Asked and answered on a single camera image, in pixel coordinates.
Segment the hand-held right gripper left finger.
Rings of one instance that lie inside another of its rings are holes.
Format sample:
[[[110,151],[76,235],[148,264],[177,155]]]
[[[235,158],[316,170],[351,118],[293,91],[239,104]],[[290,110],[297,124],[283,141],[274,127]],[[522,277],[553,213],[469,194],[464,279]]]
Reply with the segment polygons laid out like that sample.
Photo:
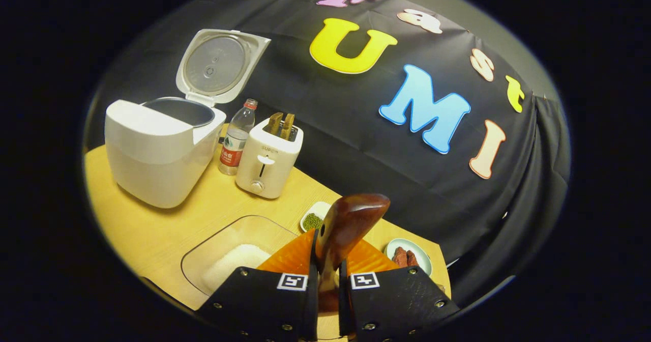
[[[307,240],[307,273],[269,272],[236,267],[196,315],[237,341],[317,341],[318,272]]]

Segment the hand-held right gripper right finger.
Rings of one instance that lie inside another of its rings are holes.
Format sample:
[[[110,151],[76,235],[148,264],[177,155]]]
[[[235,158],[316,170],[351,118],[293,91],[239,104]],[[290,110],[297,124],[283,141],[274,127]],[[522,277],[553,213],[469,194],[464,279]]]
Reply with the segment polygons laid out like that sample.
[[[433,341],[461,312],[423,268],[400,268],[365,240],[339,280],[339,332],[349,341]]]

